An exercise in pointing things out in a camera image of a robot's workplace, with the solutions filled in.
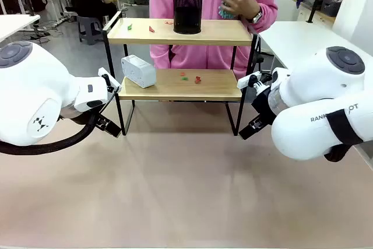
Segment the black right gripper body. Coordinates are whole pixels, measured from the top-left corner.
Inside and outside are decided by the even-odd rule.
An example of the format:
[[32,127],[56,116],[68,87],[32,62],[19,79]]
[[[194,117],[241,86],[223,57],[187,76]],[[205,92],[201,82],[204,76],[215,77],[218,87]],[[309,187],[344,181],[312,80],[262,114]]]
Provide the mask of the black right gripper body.
[[259,114],[252,120],[252,128],[264,128],[267,125],[272,125],[276,114],[272,111],[269,105],[269,94],[271,93],[270,86],[264,84],[254,84],[256,90],[256,97],[252,102],[252,107]]

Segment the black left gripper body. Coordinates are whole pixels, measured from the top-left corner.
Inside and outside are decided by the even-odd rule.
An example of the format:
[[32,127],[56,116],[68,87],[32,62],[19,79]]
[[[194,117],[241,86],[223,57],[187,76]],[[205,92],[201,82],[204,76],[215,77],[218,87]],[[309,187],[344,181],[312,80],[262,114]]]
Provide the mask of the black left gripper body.
[[75,108],[63,108],[59,114],[60,118],[70,119],[79,125],[89,125],[94,127],[97,122],[98,110],[91,109],[79,112]]

